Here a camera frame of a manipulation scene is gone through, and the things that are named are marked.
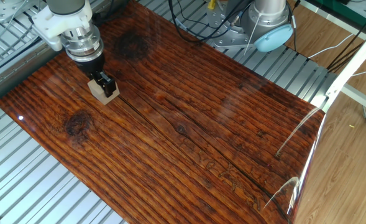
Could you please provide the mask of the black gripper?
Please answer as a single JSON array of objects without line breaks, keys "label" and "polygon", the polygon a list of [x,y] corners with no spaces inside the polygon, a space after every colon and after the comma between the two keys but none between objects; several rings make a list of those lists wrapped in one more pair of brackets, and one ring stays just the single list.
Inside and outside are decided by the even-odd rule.
[{"label": "black gripper", "polygon": [[87,77],[90,80],[95,79],[95,82],[103,89],[107,98],[116,90],[115,80],[103,72],[105,64],[105,56],[103,53],[93,60],[87,62],[75,61],[75,64],[83,73],[87,73]]}]

